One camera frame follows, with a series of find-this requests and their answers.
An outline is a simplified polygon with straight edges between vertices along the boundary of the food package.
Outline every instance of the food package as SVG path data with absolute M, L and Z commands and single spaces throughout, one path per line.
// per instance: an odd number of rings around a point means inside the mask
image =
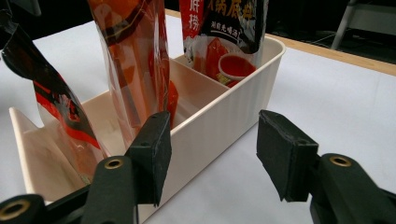
M 88 0 L 100 34 L 125 148 L 167 109 L 169 57 L 162 0 Z
M 4 28 L 11 38 L 2 57 L 15 74 L 33 81 L 40 117 L 55 143 L 49 147 L 59 148 L 81 180 L 90 184 L 96 165 L 106 156 L 106 150 L 96 139 L 78 98 L 10 17 Z
M 268 0 L 179 1 L 189 65 L 229 87 L 262 62 Z

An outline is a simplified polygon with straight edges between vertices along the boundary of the white organizer box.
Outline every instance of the white organizer box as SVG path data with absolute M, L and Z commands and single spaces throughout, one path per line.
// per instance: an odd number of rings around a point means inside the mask
M 263 49 L 262 66 L 230 89 L 187 67 L 184 56 L 171 60 L 171 79 L 179 100 L 175 128 L 171 131 L 172 159 L 161 204 L 259 120 L 259 111 L 267 107 L 286 48 L 265 37 Z M 122 155 L 124 146 L 109 92 L 85 102 L 83 107 L 111 155 Z M 37 128 L 16 108 L 10 108 L 10 115 L 27 193 L 41 194 L 53 202 L 81 188 L 78 175 L 54 146 L 46 127 Z M 140 221 L 156 209 L 139 205 Z

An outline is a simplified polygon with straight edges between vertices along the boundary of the snack bag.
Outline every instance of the snack bag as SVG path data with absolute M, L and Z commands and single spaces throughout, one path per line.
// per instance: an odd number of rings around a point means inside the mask
M 169 57 L 163 0 L 88 0 L 100 34 L 125 149 L 167 108 Z
M 82 181 L 90 184 L 97 163 L 106 153 L 78 98 L 18 24 L 9 18 L 4 28 L 11 34 L 2 51 L 6 65 L 33 81 L 39 114 L 49 135 Z
M 229 87 L 262 62 L 268 0 L 179 1 L 190 66 Z

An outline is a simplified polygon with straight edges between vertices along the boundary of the white table surface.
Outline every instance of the white table surface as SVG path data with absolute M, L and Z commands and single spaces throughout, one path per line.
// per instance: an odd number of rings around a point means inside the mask
M 169 52 L 183 53 L 180 19 L 166 17 Z M 81 102 L 108 90 L 93 22 L 35 41 Z M 41 126 L 31 81 L 0 61 L 0 201 L 25 193 L 8 113 L 17 107 Z M 269 110 L 319 143 L 319 155 L 358 161 L 375 183 L 396 192 L 396 77 L 295 49 L 282 58 Z M 308 203 L 281 202 L 256 157 L 257 124 L 146 223 L 312 223 Z

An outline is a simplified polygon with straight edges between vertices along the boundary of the red sauce image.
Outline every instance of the red sauce image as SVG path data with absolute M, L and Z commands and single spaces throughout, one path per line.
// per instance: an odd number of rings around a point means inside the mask
M 227 55 L 220 60 L 222 71 L 233 77 L 247 77 L 254 71 L 256 67 L 247 59 L 236 55 Z
M 219 59 L 224 54 L 228 53 L 228 50 L 221 45 L 218 38 L 214 38 L 207 46 L 206 52 L 206 75 L 218 80 L 216 75 L 219 73 Z

